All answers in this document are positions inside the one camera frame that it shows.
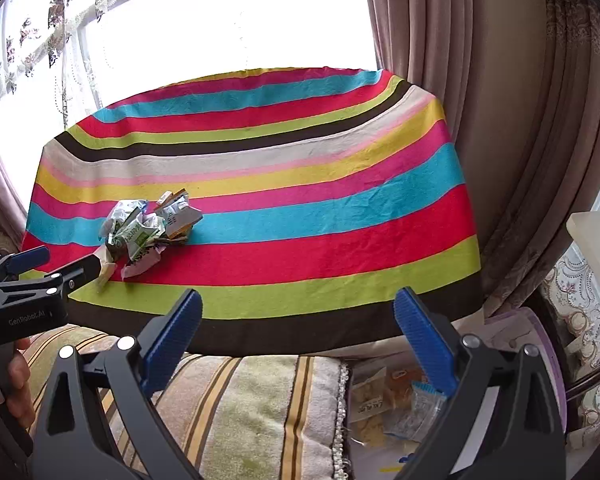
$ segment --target blue plastic object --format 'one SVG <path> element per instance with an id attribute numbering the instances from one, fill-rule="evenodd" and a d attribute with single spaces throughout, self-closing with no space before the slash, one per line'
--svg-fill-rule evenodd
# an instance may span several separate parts
<path id="1" fill-rule="evenodd" d="M 429 383 L 451 397 L 458 389 L 454 354 L 423 312 L 419 298 L 409 288 L 395 295 L 394 315 Z"/>
<path id="2" fill-rule="evenodd" d="M 44 245 L 14 254 L 7 262 L 7 272 L 14 275 L 22 274 L 48 263 L 50 257 L 49 249 Z"/>
<path id="3" fill-rule="evenodd" d="M 189 290 L 178 300 L 172 312 L 150 322 L 163 326 L 142 362 L 140 388 L 147 397 L 165 389 L 201 320 L 202 298 L 195 290 Z"/>

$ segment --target magenta stripe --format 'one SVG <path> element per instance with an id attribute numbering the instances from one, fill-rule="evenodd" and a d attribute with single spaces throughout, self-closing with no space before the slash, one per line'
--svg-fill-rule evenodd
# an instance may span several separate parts
<path id="1" fill-rule="evenodd" d="M 191 201 L 191 204 L 202 212 L 210 214 L 342 198 L 379 186 L 388 179 L 421 165 L 446 142 L 449 142 L 448 131 L 445 122 L 439 120 L 413 144 L 404 147 L 370 168 L 338 180 L 250 193 L 196 198 Z M 65 204 L 49 195 L 39 184 L 34 186 L 31 201 L 38 204 L 49 215 L 60 219 L 102 218 L 107 216 L 115 205 L 114 201 L 102 201 L 95 204 L 86 202 Z"/>
<path id="2" fill-rule="evenodd" d="M 226 79 L 211 79 L 209 81 L 191 81 L 189 83 L 175 84 L 149 90 L 127 99 L 122 99 L 106 108 L 114 109 L 123 105 L 135 103 L 148 103 L 181 97 L 189 94 L 207 94 L 222 92 L 224 90 L 253 90 L 263 85 L 278 83 L 293 83 L 307 79 L 322 79 L 331 75 L 356 75 L 361 69 L 350 68 L 298 68 L 296 70 L 279 70 L 276 72 L 265 72 L 264 74 L 248 77 L 229 77 Z"/>

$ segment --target lime green stripe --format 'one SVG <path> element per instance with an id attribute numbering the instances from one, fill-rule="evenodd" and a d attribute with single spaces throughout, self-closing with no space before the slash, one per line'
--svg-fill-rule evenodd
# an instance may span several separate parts
<path id="1" fill-rule="evenodd" d="M 131 132 L 122 137 L 107 137 L 99 139 L 91 137 L 78 124 L 71 126 L 67 131 L 80 142 L 83 146 L 92 150 L 103 148 L 126 148 L 136 142 L 145 142 L 147 144 L 179 144 L 183 142 L 217 142 L 220 140 L 240 140 L 252 139 L 254 137 L 264 137 L 282 132 L 292 132 L 309 126 L 318 124 L 327 124 L 354 117 L 371 110 L 385 101 L 392 93 L 398 83 L 402 81 L 398 76 L 392 76 L 389 84 L 381 94 L 370 101 L 359 105 L 353 105 L 341 110 L 334 110 L 326 114 L 306 117 L 302 119 L 293 119 L 279 123 L 263 124 L 262 126 L 250 126 L 249 128 L 232 128 L 229 130 L 211 130 L 203 132 L 171 132 L 164 134 L 151 134 L 147 132 Z"/>
<path id="2" fill-rule="evenodd" d="M 403 286 L 416 293 L 440 288 L 480 269 L 478 243 L 466 238 L 446 251 L 417 262 L 390 269 L 362 272 L 337 278 L 248 286 L 195 286 L 204 302 L 207 319 L 253 319 L 311 314 L 350 306 L 388 301 Z M 29 271 L 23 277 L 35 278 Z M 72 298 L 149 314 L 166 314 L 186 287 L 144 283 L 109 282 L 98 293 L 93 282 L 77 290 Z"/>

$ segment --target striped sofa cushion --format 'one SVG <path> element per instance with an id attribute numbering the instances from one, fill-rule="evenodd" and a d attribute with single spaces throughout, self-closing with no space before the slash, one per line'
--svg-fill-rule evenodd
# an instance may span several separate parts
<path id="1" fill-rule="evenodd" d="M 36 413 L 62 346 L 72 344 L 85 353 L 117 340 L 72 325 L 32 339 L 25 357 Z M 206 480 L 333 478 L 334 464 L 340 462 L 333 453 L 340 447 L 334 440 L 340 434 L 336 415 L 345 374 L 341 361 L 326 357 L 185 354 L 153 402 Z M 125 463 L 144 472 L 112 392 L 101 390 L 100 398 Z"/>

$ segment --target striped tablecloth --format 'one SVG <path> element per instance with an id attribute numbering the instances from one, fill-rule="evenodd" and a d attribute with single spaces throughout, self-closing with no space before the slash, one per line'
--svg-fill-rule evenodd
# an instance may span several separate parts
<path id="1" fill-rule="evenodd" d="M 249 70 L 97 111 L 42 154 L 23 248 L 51 270 L 93 252 L 117 200 L 186 188 L 205 215 L 148 272 L 73 295 L 72 321 L 136 332 L 202 295 L 192 350 L 304 353 L 399 335 L 410 285 L 458 319 L 480 308 L 474 222 L 440 103 L 381 70 Z"/>

